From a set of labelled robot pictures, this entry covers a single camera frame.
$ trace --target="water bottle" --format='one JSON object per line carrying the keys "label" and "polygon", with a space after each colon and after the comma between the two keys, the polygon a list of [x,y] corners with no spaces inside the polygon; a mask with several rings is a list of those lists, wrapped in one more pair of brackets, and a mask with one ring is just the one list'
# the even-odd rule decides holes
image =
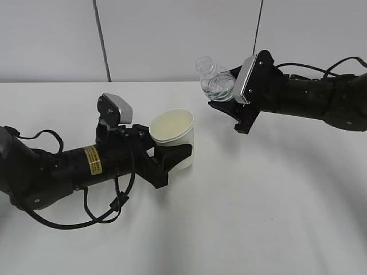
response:
{"label": "water bottle", "polygon": [[232,98],[236,79],[229,70],[218,66],[209,56],[199,58],[196,69],[200,74],[201,88],[210,100],[228,101]]}

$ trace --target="yellow warning label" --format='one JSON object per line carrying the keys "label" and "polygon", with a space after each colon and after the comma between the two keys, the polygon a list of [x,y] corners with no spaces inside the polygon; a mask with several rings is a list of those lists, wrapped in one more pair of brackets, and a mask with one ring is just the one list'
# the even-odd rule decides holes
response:
{"label": "yellow warning label", "polygon": [[84,151],[88,158],[92,176],[101,174],[102,165],[96,147],[94,146],[84,147]]}

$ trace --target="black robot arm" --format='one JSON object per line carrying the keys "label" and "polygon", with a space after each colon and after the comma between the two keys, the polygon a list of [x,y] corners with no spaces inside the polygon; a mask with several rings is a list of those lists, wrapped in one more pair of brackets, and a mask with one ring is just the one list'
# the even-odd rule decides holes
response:
{"label": "black robot arm", "polygon": [[[148,127],[131,123],[132,109],[121,98],[103,94],[98,101],[100,119],[97,126],[96,144],[62,151],[60,143],[56,154],[31,149],[20,139],[24,138],[11,127],[0,127],[0,191],[10,197],[13,205],[25,210],[44,225],[57,229],[77,229],[104,220],[114,211],[120,213],[128,200],[135,173],[150,182],[155,188],[168,184],[168,172],[192,154],[192,145],[160,147],[149,134]],[[154,148],[154,155],[147,150]],[[131,180],[124,192],[119,191],[118,177],[131,173]],[[115,180],[116,198],[101,217],[94,217],[87,207],[88,186]],[[59,225],[41,218],[34,210],[50,206],[74,191],[84,191],[84,207],[92,218],[77,225]]]}
{"label": "black robot arm", "polygon": [[310,80],[283,74],[278,67],[266,50],[246,59],[231,70],[236,78],[233,99],[209,105],[236,119],[239,133],[248,133],[261,111],[319,119],[348,131],[367,130],[367,74],[339,76],[329,68],[321,70],[322,79]]}

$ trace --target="white paper cup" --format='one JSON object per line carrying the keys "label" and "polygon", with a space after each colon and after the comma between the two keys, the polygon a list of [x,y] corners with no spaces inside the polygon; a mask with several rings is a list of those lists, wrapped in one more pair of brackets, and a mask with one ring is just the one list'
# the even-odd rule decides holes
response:
{"label": "white paper cup", "polygon": [[[150,124],[149,133],[159,146],[191,144],[194,152],[194,116],[187,110],[173,109],[157,116]],[[172,170],[187,168],[192,163],[193,153]]]}

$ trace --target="tabletop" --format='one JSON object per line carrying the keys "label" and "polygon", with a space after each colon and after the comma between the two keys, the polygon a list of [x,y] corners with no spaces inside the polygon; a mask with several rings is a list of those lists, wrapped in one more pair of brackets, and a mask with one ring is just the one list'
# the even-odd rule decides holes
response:
{"label": "tabletop", "polygon": [[[241,135],[198,82],[0,84],[0,125],[23,136],[53,129],[66,150],[88,146],[103,92],[133,107],[133,123],[149,125],[167,109],[192,112],[192,167],[171,172],[159,190],[137,176],[116,222],[74,231],[38,224],[0,194],[1,274],[365,274],[366,133],[261,113]],[[48,135],[25,143],[57,151]],[[101,214],[114,185],[89,194]],[[88,219],[81,192],[39,214]]]}

